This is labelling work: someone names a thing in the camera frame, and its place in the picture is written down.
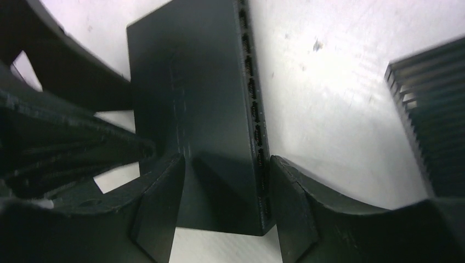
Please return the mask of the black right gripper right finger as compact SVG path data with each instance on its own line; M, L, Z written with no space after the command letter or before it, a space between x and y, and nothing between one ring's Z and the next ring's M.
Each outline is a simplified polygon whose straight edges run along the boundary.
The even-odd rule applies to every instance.
M462 198L388 210L333 190L279 156L269 171L283 262L464 262Z

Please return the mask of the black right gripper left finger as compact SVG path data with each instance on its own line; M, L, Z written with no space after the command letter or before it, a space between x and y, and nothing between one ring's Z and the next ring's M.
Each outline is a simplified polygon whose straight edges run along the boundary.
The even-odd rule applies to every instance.
M94 181L56 199L1 199L1 262L168 262L185 177L176 154L102 193Z

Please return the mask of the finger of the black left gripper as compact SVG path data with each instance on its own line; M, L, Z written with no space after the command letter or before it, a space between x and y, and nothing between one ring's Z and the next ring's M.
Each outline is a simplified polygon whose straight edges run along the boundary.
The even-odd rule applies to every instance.
M1 66L1 183L13 195L43 197L154 155L153 142L38 92Z
M1 1L1 62L21 52L45 91L90 111L132 109L130 82L69 37L40 1Z

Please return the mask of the black Mercury switch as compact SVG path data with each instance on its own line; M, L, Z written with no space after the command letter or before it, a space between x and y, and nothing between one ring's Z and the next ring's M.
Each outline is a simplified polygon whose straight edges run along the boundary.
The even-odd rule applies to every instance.
M169 1L126 29L135 128L185 158L177 225L263 236L269 150L247 1Z

